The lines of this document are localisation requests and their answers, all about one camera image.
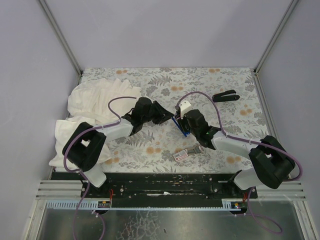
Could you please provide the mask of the blue stapler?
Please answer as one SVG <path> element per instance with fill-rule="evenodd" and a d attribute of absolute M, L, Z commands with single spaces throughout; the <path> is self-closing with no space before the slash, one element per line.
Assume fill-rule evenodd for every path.
<path fill-rule="evenodd" d="M 185 127 L 185 122 L 183 121 L 183 119 L 180 117 L 179 114 L 174 115 L 172 118 L 173 122 L 175 123 L 175 125 L 178 127 L 178 129 L 182 132 L 182 134 L 187 137 L 190 132 L 189 130 Z"/>

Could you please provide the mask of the metal staple strip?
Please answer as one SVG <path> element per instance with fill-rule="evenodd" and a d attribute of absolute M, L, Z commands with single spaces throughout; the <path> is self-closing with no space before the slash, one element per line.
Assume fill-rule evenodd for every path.
<path fill-rule="evenodd" d="M 196 155 L 196 154 L 200 154 L 203 152 L 203 148 L 201 145 L 196 145 L 193 147 L 189 147 L 185 149 L 186 153 L 188 156 L 192 156 L 192 155 Z"/>

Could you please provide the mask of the red white staple box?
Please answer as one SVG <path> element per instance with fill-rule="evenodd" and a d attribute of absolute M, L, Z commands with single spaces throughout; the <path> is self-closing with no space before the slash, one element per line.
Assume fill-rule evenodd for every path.
<path fill-rule="evenodd" d="M 189 155 L 186 150 L 182 150 L 182 151 L 179 151 L 179 152 L 173 154 L 173 158 L 176 162 L 183 160 L 183 159 L 187 158 L 188 156 Z"/>

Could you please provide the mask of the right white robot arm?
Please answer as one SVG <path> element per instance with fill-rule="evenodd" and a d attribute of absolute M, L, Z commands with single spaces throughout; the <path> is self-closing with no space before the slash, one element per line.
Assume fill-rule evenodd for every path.
<path fill-rule="evenodd" d="M 192 134 L 202 147 L 230 152 L 251 161 L 252 168 L 240 170 L 233 177 L 232 182 L 241 190 L 260 185 L 277 189 L 288 180 L 296 166 L 273 136 L 268 135 L 255 141 L 224 134 L 222 128 L 209 125 L 198 109 L 177 115 L 181 130 Z"/>

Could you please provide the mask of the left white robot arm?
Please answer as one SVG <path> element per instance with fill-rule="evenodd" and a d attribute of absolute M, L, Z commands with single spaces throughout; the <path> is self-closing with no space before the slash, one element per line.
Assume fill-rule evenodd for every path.
<path fill-rule="evenodd" d="M 69 173 L 80 173 L 96 188 L 100 188 L 107 180 L 98 164 L 105 143 L 138 133 L 145 123 L 160 125 L 174 116 L 157 101 L 133 96 L 128 98 L 137 100 L 135 106 L 120 116 L 111 109 L 111 103 L 125 98 L 116 97 L 108 103 L 109 110 L 117 117 L 116 121 L 95 126 L 87 122 L 80 123 L 62 149 L 64 169 Z"/>

